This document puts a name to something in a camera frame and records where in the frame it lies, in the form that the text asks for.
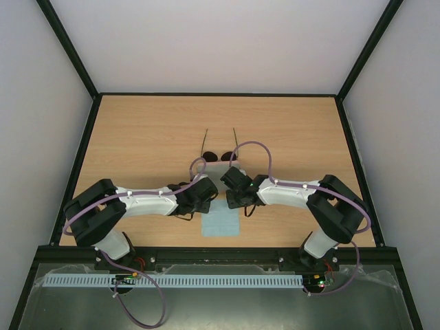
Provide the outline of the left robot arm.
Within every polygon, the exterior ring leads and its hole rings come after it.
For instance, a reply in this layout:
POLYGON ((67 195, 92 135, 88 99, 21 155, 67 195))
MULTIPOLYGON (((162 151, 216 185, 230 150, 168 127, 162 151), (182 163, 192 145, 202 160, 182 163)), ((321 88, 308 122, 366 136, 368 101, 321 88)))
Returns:
POLYGON ((195 213, 207 214, 218 194, 205 175, 189 183, 144 190, 101 179, 65 205, 63 234, 74 237, 79 247, 93 247, 113 261, 122 261, 135 251, 127 234, 116 229, 120 220, 160 215, 190 221, 195 213))

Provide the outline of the pink glasses case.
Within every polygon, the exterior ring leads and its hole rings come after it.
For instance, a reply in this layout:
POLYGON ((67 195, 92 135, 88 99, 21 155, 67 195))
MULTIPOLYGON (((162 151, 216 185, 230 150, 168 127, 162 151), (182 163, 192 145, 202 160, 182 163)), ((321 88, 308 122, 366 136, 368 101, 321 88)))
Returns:
MULTIPOLYGON (((239 170, 242 169, 240 162, 232 161, 220 161, 220 162, 207 162, 205 164, 204 175, 209 177, 213 182, 217 182, 220 178, 230 169, 230 167, 235 167, 239 170)), ((200 173, 204 168, 204 163, 200 162, 196 165, 196 173, 200 173)))

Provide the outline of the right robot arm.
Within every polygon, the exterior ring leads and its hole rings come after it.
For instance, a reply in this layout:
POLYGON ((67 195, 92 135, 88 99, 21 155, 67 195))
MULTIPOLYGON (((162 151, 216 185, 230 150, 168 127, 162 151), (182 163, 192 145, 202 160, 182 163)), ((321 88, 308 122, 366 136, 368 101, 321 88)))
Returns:
POLYGON ((230 209, 282 205, 310 211, 318 229, 302 242, 296 258, 307 270, 317 268, 329 250, 350 243, 371 225, 367 205, 334 175, 318 181, 281 181, 269 175, 251 178, 232 167, 220 181, 227 187, 230 209))

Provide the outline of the light blue cleaning cloth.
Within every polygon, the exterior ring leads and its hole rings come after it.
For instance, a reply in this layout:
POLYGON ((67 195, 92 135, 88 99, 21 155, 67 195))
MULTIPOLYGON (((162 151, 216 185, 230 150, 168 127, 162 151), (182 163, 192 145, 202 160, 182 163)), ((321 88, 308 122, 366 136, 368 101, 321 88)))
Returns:
POLYGON ((225 199, 215 199, 207 214, 201 215, 203 237, 236 237, 240 234, 239 210, 230 209, 225 199))

